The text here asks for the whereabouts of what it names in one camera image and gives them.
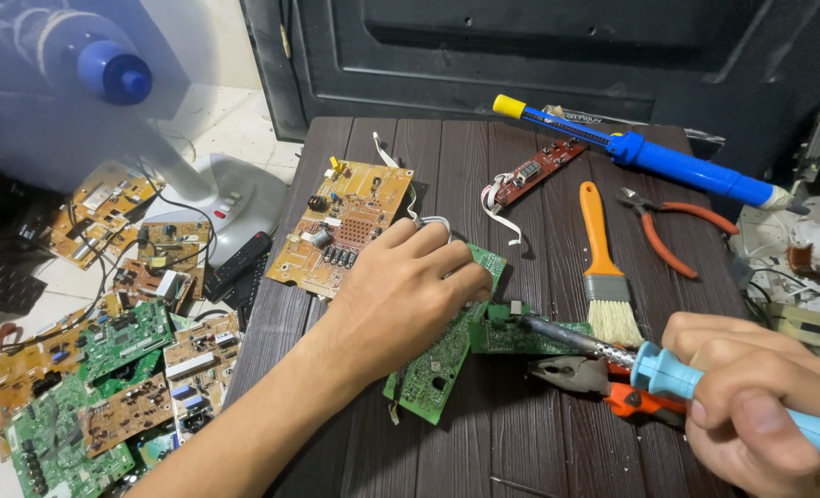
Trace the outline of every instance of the black remote control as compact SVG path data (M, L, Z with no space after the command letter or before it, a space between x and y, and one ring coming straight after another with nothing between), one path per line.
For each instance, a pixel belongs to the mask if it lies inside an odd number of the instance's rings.
M272 249L272 238L265 232L258 232L244 244L234 256L210 274L204 281L204 297L216 302L226 295L238 278L243 277L253 263Z

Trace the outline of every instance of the human hand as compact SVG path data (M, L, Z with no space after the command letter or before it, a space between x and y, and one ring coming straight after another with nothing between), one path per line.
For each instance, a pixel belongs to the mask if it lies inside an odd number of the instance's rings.
M820 357L754 323L675 313L662 345L705 372L688 407L693 453L760 497L820 496L820 455L784 407L820 416Z
M358 255L327 313L305 334L328 371L360 388L421 355L493 277L441 223L397 221Z

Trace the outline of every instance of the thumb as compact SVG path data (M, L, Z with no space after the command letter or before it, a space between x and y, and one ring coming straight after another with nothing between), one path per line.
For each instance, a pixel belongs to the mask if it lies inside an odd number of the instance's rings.
M731 419L753 463L777 478L805 478L820 467L818 450L769 391L750 388L733 396Z

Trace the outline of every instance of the wire cutters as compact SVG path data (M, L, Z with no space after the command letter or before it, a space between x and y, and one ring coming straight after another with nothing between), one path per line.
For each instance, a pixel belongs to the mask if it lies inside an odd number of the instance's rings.
M647 240L650 241L650 245L656 253L665 260L670 267L674 268L677 273L690 279L698 277L699 273L684 264L677 256L673 255L665 243L662 242L662 239L659 238L659 234L656 233L656 227L653 223L653 216L650 214L650 211L680 211L698 216L706 221L711 221L717 228L730 235L739 233L739 229L736 225L730 223L730 220L704 207L693 206L692 204L686 204L684 202L663 202L662 204L656 204L648 198L641 197L634 190L626 189L625 187L623 187L623 195L616 196L616 200L629 208L634 208L634 210L640 214L640 221L644 225L644 233L647 235Z
M602 359L556 356L530 362L528 367L530 374L561 389L600 393L618 416L647 413L661 422L682 428L686 420L684 404L631 387L628 385L630 370ZM611 375L623 381L610 382Z

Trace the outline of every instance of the blue desoldering pump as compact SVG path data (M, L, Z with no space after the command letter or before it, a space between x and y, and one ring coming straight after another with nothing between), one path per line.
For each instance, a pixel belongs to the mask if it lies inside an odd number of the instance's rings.
M515 119L527 119L580 140L602 145L616 164L639 166L693 187L735 199L753 208L764 211L788 209L799 214L809 212L808 208L793 204L792 194L781 187L648 142L633 131L607 135L537 111L524 102L505 95L496 97L493 111Z

